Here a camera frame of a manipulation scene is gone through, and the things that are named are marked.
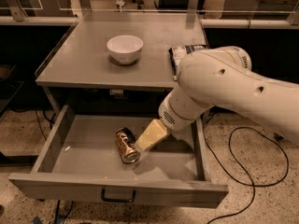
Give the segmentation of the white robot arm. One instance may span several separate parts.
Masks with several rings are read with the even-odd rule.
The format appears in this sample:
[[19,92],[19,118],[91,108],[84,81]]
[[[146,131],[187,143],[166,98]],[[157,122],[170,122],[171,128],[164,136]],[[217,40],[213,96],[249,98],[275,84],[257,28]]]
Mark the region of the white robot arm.
[[299,141],[299,85],[251,71],[249,55],[238,47],[201,49],[177,68],[177,86],[164,98],[138,137],[146,151],[196,121],[213,106],[234,111],[293,143]]

